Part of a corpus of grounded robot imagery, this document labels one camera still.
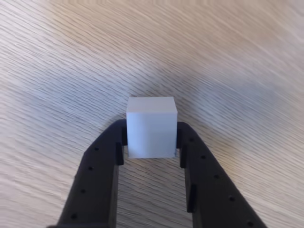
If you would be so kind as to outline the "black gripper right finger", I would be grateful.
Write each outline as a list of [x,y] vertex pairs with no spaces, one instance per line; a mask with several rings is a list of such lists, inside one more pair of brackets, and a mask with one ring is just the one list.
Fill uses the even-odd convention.
[[264,228],[262,219],[246,201],[196,131],[177,124],[180,167],[185,173],[187,212],[194,228]]

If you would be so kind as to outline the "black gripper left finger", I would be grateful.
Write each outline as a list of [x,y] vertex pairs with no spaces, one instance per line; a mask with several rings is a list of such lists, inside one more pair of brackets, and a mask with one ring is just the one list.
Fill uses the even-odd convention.
[[115,228],[126,120],[108,126],[84,152],[56,228]]

